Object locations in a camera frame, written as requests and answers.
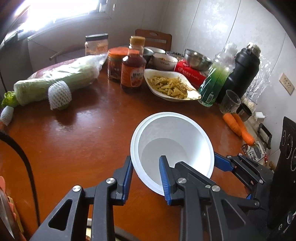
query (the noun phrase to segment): blue gripper pad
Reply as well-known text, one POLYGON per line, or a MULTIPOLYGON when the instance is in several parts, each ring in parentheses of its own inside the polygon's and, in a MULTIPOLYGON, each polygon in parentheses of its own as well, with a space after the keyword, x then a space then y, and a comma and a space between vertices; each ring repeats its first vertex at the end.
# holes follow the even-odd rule
POLYGON ((171 179, 173 177, 173 174, 171 173, 170 166, 168 164, 166 156, 161 156, 159 158, 159 172, 161 177, 161 183, 163 185, 165 200, 167 201, 168 205, 170 205, 172 203, 172 186, 176 185, 176 183, 174 179, 171 179))
POLYGON ((214 157, 215 167, 219 168, 224 172, 231 172, 233 170, 233 166, 228 158, 221 156, 216 152, 214 152, 214 157))
POLYGON ((133 164, 131 160, 129 161, 126 175, 124 177, 123 186, 122 186, 122 200, 125 203, 128 199, 129 188, 131 186, 131 176, 133 174, 133 164))

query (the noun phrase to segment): brown table surface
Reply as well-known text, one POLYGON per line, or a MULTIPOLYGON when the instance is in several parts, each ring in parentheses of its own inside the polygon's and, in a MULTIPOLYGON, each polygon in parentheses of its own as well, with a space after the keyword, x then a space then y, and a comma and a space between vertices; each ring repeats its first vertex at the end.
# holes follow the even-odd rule
MULTIPOLYGON (((126 94, 118 83, 108 81, 105 66, 98 81, 73 93, 64 111, 51 111, 48 101, 16 107, 5 130, 31 163, 41 221, 74 185, 91 187, 110 177, 129 155, 137 125, 163 111, 196 121, 214 151, 222 155, 241 152, 241 139, 224 123, 217 105, 206 108, 197 101, 169 102, 155 96, 146 83, 140 92, 126 94)), ((30 237, 37 224, 25 166, 3 142, 0 150, 0 175, 14 199, 25 235, 30 237)), ((246 197, 243 184, 233 174, 214 168, 211 179, 226 193, 246 197)), ((114 222, 142 241, 174 241, 178 240, 180 207, 167 206, 164 197, 146 187, 134 172, 126 205, 114 207, 114 222)))

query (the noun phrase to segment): chili sauce jar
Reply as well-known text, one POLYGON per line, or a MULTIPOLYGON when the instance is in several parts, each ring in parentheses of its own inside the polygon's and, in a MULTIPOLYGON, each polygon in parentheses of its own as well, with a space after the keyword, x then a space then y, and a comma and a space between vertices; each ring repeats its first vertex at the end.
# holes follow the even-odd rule
POLYGON ((122 59, 128 55, 128 47, 116 47, 108 51, 108 79, 120 82, 122 59))

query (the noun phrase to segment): small metal cup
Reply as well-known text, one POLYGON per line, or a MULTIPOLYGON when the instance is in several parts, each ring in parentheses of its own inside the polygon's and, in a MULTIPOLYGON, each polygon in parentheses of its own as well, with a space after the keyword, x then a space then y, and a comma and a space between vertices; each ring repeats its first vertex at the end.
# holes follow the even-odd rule
POLYGON ((237 109, 237 114, 240 116, 242 121, 246 121, 252 115, 252 112, 248 106, 242 103, 237 109))

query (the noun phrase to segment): green vegetable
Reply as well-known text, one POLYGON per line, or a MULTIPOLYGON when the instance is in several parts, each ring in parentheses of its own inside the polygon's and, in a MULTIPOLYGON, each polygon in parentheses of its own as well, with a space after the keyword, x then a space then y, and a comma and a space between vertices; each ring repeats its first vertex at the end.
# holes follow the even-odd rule
POLYGON ((2 107, 4 108, 7 105, 13 108, 19 105, 14 91, 7 91, 4 94, 4 99, 2 100, 2 107))
POLYGON ((4 94, 2 105, 24 106, 34 101, 47 99, 48 88, 57 81, 63 80, 71 92, 91 84, 99 74, 107 55, 92 55, 61 65, 44 72, 39 79, 20 80, 13 86, 14 92, 4 94))

